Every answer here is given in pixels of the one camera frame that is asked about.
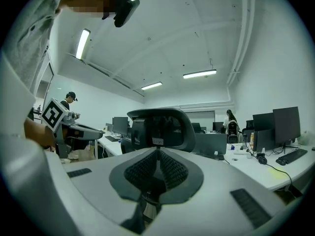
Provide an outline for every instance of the long dark hair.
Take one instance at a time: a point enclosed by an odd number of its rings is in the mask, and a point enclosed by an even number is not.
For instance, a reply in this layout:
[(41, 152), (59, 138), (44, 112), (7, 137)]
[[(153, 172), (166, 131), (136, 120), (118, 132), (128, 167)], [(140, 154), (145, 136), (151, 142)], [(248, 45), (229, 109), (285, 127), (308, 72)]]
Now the long dark hair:
[(237, 122), (237, 120), (236, 120), (235, 116), (233, 115), (233, 113), (232, 113), (232, 111), (231, 111), (230, 109), (229, 109), (229, 110), (227, 110), (227, 111), (226, 111), (226, 113), (228, 114), (228, 120), (229, 120), (229, 121), (234, 120), (234, 121), (236, 121), (236, 122)]

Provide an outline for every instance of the ceiling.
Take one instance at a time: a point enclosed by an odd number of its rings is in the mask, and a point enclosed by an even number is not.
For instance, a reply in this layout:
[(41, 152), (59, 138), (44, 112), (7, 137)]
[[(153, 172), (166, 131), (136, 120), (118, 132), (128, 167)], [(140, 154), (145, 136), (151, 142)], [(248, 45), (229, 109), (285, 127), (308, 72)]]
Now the ceiling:
[[(84, 62), (144, 96), (150, 90), (141, 87), (159, 81), (158, 90), (226, 85), (240, 39), (242, 0), (140, 2), (122, 28), (115, 28), (113, 19), (64, 10), (58, 33), (63, 52), (74, 55), (87, 28)], [(212, 68), (216, 75), (183, 79), (183, 74)]]

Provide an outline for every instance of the yellow sticky note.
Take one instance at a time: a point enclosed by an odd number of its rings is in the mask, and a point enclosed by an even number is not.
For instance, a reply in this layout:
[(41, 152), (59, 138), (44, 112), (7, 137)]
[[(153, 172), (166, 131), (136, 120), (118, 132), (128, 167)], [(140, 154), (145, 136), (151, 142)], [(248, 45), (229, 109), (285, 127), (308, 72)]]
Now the yellow sticky note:
[[(285, 171), (282, 167), (275, 167), (277, 170), (279, 171)], [(285, 178), (287, 177), (287, 174), (285, 173), (282, 173), (282, 172), (279, 172), (279, 171), (276, 171), (275, 169), (269, 167), (268, 171), (271, 173), (271, 175), (274, 177), (274, 178), (277, 178), (277, 179), (281, 179), (281, 178)]]

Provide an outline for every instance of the fluorescent light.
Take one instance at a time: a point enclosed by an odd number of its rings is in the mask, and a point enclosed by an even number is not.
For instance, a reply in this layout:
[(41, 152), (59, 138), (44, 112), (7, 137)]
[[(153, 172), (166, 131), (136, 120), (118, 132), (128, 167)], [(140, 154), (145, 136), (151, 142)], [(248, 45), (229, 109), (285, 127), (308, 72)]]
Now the fluorescent light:
[(155, 83), (155, 84), (152, 84), (152, 85), (148, 85), (146, 87), (143, 87), (141, 88), (142, 90), (147, 90), (147, 89), (151, 89), (151, 88), (155, 88), (155, 87), (158, 87), (158, 86), (161, 86), (162, 85), (162, 82), (158, 82), (158, 83)]
[(87, 42), (90, 33), (91, 32), (88, 29), (84, 29), (82, 31), (80, 42), (79, 42), (79, 45), (78, 45), (77, 55), (76, 55), (77, 59), (81, 59), (85, 43)]
[(217, 73), (217, 71), (214, 69), (214, 70), (184, 74), (183, 77), (184, 77), (184, 79), (189, 79), (189, 78), (193, 78), (193, 77), (212, 75), (212, 74), (216, 74), (216, 73)]

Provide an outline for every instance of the head-mounted camera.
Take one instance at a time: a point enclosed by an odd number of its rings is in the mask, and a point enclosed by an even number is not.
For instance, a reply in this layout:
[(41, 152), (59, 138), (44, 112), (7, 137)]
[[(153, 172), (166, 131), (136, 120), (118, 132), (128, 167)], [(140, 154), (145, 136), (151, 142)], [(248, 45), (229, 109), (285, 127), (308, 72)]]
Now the head-mounted camera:
[[(136, 8), (139, 6), (139, 0), (115, 0), (115, 26), (122, 27), (132, 16)], [(104, 12), (102, 20), (106, 19), (110, 13)]]

